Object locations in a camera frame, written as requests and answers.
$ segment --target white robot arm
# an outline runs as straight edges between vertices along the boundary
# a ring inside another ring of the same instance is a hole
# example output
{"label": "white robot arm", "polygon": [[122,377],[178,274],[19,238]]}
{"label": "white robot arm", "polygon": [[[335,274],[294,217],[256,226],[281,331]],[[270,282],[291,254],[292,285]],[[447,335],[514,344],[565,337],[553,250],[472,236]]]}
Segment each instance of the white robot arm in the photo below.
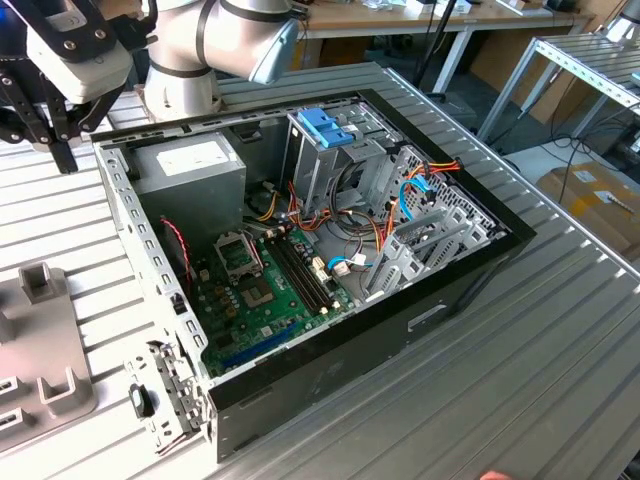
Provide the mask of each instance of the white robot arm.
{"label": "white robot arm", "polygon": [[145,86],[157,119],[216,111],[212,68],[269,84],[293,56],[298,28],[289,0],[158,0],[158,10]]}
{"label": "white robot arm", "polygon": [[48,149],[72,173],[68,142],[97,128],[124,88],[130,52],[149,39],[145,101],[168,120],[216,111],[213,68],[276,80],[298,33],[288,0],[145,0],[145,10],[142,20],[107,21],[94,0],[0,0],[0,140]]}

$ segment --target black cable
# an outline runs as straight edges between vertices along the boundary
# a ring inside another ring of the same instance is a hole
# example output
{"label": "black cable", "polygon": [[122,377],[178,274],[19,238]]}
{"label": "black cable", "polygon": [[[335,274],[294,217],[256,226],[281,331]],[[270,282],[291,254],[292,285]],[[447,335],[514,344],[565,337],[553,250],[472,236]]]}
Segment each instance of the black cable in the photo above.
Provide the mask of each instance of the black cable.
{"label": "black cable", "polygon": [[[556,155],[555,153],[553,153],[551,150],[549,150],[547,147],[545,147],[544,145],[539,145],[540,148],[542,148],[545,152],[547,152],[549,155],[551,155],[553,158],[555,158],[556,160],[561,161],[564,164],[569,163],[567,160],[565,160],[562,157],[559,157],[558,155]],[[605,165],[604,163],[602,163],[600,160],[598,160],[598,157],[594,157],[591,155],[592,152],[586,153],[587,155],[589,155],[589,158],[591,158],[594,162],[598,163],[600,166],[606,168],[607,170],[611,170],[612,172],[619,172],[620,170],[618,170],[617,168],[614,167],[610,167],[609,165]]]}
{"label": "black cable", "polygon": [[560,190],[560,198],[558,198],[558,205],[562,206],[562,198],[564,197],[564,191],[567,188],[567,180],[569,179],[569,169],[571,168],[571,163],[573,162],[573,157],[576,155],[578,151],[578,143],[574,148],[571,156],[569,157],[569,161],[567,162],[567,168],[564,171],[564,179],[562,180],[562,189]]}
{"label": "black cable", "polygon": [[500,133],[496,138],[494,138],[493,140],[490,140],[487,142],[487,146],[491,147],[492,145],[495,145],[496,142],[498,142],[498,140],[500,140],[501,138],[508,136],[513,129],[516,127],[516,125],[518,124],[518,122],[520,120],[522,120],[526,115],[529,114],[529,112],[533,109],[533,107],[536,106],[536,104],[540,101],[540,99],[544,96],[545,93],[547,93],[547,91],[549,90],[549,88],[551,87],[553,81],[549,82],[546,87],[544,88],[544,90],[542,92],[540,92],[540,95],[538,95],[538,98],[536,98],[531,105],[529,105],[527,107],[527,109],[523,112],[520,113],[520,115],[518,115],[518,118],[515,119],[515,121],[509,126],[507,127],[502,133]]}
{"label": "black cable", "polygon": [[[351,224],[343,221],[340,218],[341,213],[338,211],[338,206],[337,206],[338,188],[344,185],[347,171],[351,170],[352,168],[357,168],[357,166],[358,165],[353,160],[349,160],[349,163],[347,163],[342,168],[342,170],[340,170],[340,173],[334,180],[334,183],[331,186],[331,190],[329,192],[329,212],[332,217],[332,221],[338,226],[338,228],[340,228],[347,235],[362,237],[362,236],[373,234],[377,236],[376,223],[373,220],[373,218],[370,215],[367,215],[366,213],[359,212],[357,210],[351,210],[351,213],[347,214],[347,219],[351,222]],[[365,218],[369,222],[369,225],[359,224],[353,219],[353,215]]]}
{"label": "black cable", "polygon": [[599,120],[598,122],[596,122],[592,127],[589,128],[589,131],[579,137],[576,137],[575,139],[573,137],[571,138],[571,141],[573,142],[574,140],[577,140],[575,147],[573,147],[573,152],[571,153],[571,156],[569,157],[569,162],[567,162],[567,168],[565,169],[564,172],[564,178],[562,180],[562,189],[560,190],[560,197],[558,199],[558,204],[562,205],[562,199],[564,197],[564,192],[566,190],[566,186],[567,186],[567,180],[569,178],[569,169],[571,168],[571,164],[573,162],[573,158],[575,157],[576,152],[578,151],[578,148],[580,147],[580,145],[584,144],[584,141],[586,140],[586,138],[589,137],[589,135],[593,135],[594,134],[594,130],[596,129],[596,127],[598,127],[600,124],[602,123],[606,123],[609,120],[612,120],[613,118],[615,118],[616,116],[626,112],[627,110],[631,110],[635,107],[637,107],[638,105],[640,105],[640,102],[636,102],[633,105],[630,105],[628,107],[622,107],[621,109],[617,110],[616,112],[612,113],[611,115]]}
{"label": "black cable", "polygon": [[[560,108],[560,105],[562,104],[562,101],[564,100],[564,97],[569,92],[569,88],[571,88],[571,86],[573,85],[573,82],[574,82],[574,79],[571,79],[569,81],[569,83],[565,87],[564,91],[562,92],[562,95],[560,96],[560,99],[558,100],[558,104],[556,105],[556,108],[553,109],[553,113],[551,114],[550,138],[551,138],[551,141],[554,142],[554,143],[555,143],[555,133],[556,133],[555,129],[554,129],[554,124],[555,124],[555,120],[556,120],[556,114],[558,113],[558,109]],[[562,122],[560,124],[560,127],[562,127],[566,123],[566,121],[567,121],[567,119],[565,119],[564,122]]]}
{"label": "black cable", "polygon": [[[334,232],[333,230],[331,230],[331,228],[329,228],[331,225],[335,225],[335,223],[332,222],[327,222],[325,224],[327,226],[327,232],[329,232],[331,235],[333,235],[334,237],[336,237],[339,240],[344,240],[345,242],[349,240],[349,238],[344,238],[341,237],[340,235],[338,235],[336,232]],[[375,239],[362,239],[363,242],[365,243],[375,243]]]}
{"label": "black cable", "polygon": [[503,158],[502,160],[504,160],[505,162],[507,162],[509,165],[511,165],[511,167],[518,173],[522,173],[520,171],[520,167],[518,167],[515,163],[513,163],[511,160],[509,160],[508,158]]}
{"label": "black cable", "polygon": [[158,23],[158,3],[157,0],[149,0],[149,14],[140,21],[147,27],[149,33],[156,28]]}
{"label": "black cable", "polygon": [[447,2],[447,6],[445,7],[444,12],[442,13],[442,17],[440,18],[440,22],[438,23],[438,28],[436,29],[436,37],[433,39],[433,42],[431,42],[431,44],[429,45],[429,49],[427,50],[422,60],[422,64],[420,65],[420,69],[418,71],[417,76],[413,78],[412,83],[416,88],[420,88],[420,83],[422,83],[422,79],[424,78],[424,74],[427,72],[427,67],[429,66],[429,62],[433,57],[433,51],[435,50],[436,45],[440,42],[440,38],[442,37],[442,35],[444,35],[444,29],[447,26],[447,23],[449,23],[449,18],[451,17],[451,12],[453,12],[453,7],[455,6],[455,4],[456,4],[456,0],[449,0]]}
{"label": "black cable", "polygon": [[302,19],[299,19],[300,23],[302,23],[302,37],[300,38],[301,42],[304,42],[304,46],[302,47],[302,58],[300,59],[300,70],[304,70],[304,67],[307,64],[307,44],[309,43],[309,16],[305,16]]}
{"label": "black cable", "polygon": [[418,71],[420,70],[420,59],[427,54],[427,50],[429,48],[429,34],[431,33],[431,25],[433,24],[433,14],[436,10],[435,2],[431,5],[431,15],[429,16],[429,25],[427,25],[427,33],[424,39],[424,53],[418,55],[416,59],[416,63],[413,66],[413,78],[414,80],[418,77]]}

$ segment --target ram slot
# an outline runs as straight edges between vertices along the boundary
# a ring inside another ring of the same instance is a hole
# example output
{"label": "ram slot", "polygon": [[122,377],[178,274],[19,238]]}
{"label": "ram slot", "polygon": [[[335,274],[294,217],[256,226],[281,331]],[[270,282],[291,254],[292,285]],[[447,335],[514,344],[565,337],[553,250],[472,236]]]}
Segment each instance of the ram slot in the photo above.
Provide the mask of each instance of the ram slot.
{"label": "ram slot", "polygon": [[313,314],[329,308],[331,299],[286,239],[269,240],[267,250],[276,260],[302,302]]}

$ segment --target metal bracket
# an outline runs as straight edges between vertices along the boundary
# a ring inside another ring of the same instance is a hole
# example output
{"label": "metal bracket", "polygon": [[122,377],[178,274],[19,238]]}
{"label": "metal bracket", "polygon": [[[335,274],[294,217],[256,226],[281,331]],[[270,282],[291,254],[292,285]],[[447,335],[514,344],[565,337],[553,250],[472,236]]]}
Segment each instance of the metal bracket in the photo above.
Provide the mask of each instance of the metal bracket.
{"label": "metal bracket", "polygon": [[131,403],[153,436],[156,453],[166,453],[210,420],[202,388],[186,358],[171,345],[148,343],[146,351],[124,366],[133,381]]}

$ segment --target metal rack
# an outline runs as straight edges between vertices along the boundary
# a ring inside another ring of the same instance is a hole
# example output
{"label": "metal rack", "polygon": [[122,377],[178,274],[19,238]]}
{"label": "metal rack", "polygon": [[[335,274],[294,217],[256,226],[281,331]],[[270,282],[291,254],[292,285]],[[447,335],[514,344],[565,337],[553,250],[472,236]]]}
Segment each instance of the metal rack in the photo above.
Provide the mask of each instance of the metal rack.
{"label": "metal rack", "polygon": [[[221,82],[233,108],[374,88],[537,231],[464,314],[227,463],[202,437],[164,457],[135,418],[125,352],[153,314],[116,235],[88,144],[80,173],[0,145],[0,280],[46,259],[67,272],[98,396],[81,421],[0,455],[7,478],[615,478],[640,443],[640,275],[391,70]],[[116,128],[147,123],[121,98]]]}
{"label": "metal rack", "polygon": [[608,98],[631,108],[636,114],[640,113],[640,87],[631,81],[631,74],[640,71],[640,43],[623,47],[594,33],[534,38],[482,124],[478,132],[480,140],[488,138],[537,53],[548,58],[551,64],[523,104],[523,111],[542,94],[550,78],[562,68],[603,94],[576,128],[574,136],[584,130]]}

